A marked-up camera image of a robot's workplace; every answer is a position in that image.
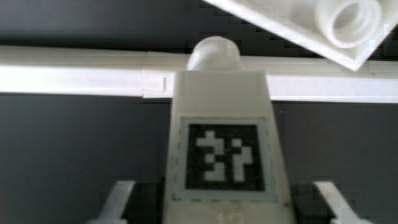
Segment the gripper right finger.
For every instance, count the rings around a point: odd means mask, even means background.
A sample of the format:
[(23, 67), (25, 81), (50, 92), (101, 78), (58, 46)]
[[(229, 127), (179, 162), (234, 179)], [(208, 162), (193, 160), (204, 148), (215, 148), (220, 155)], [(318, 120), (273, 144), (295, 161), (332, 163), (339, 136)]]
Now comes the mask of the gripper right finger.
[(373, 224), (357, 215), (332, 181), (295, 184), (291, 199), (298, 224)]

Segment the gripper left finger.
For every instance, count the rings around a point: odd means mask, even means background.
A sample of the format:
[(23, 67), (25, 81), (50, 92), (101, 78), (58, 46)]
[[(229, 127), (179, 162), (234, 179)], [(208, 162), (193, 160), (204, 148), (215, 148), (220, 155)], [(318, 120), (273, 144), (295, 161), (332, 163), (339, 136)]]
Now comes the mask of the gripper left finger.
[(117, 181), (99, 215), (85, 224), (162, 224), (163, 182)]

